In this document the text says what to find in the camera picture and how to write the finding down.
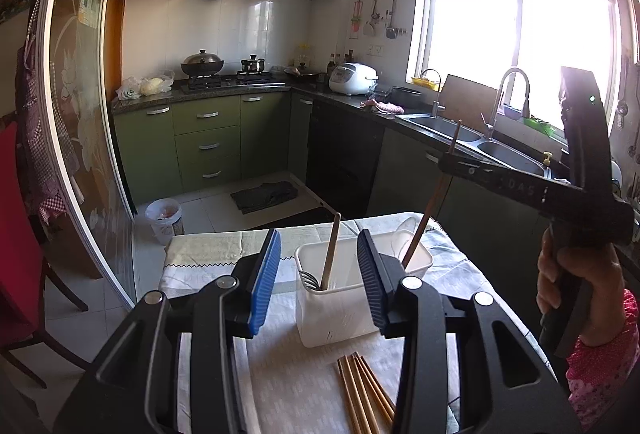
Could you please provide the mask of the right hand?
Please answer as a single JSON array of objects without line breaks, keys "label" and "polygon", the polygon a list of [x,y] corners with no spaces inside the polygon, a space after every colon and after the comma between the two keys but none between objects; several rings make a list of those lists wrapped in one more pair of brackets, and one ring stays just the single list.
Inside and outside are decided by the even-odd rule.
[{"label": "right hand", "polygon": [[625,324],[624,276],[614,246],[565,246],[549,227],[538,257],[537,303],[542,313],[540,344],[567,358],[577,341],[608,344]]}]

